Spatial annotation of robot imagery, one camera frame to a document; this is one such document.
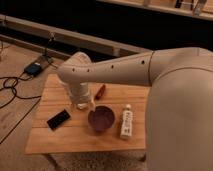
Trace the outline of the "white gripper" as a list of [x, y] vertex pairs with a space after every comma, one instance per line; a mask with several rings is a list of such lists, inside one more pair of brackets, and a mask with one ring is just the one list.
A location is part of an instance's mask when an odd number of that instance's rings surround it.
[[91, 93], [87, 83], [71, 84], [69, 97], [77, 109], [83, 110], [88, 107], [90, 111], [95, 111], [96, 105], [94, 101], [91, 101]]

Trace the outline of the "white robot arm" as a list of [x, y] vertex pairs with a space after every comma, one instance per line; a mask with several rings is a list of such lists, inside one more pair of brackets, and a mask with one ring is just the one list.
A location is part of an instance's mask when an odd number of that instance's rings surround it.
[[58, 69], [71, 101], [88, 84], [150, 88], [145, 111], [147, 171], [213, 171], [213, 52], [187, 47], [93, 63], [77, 52]]

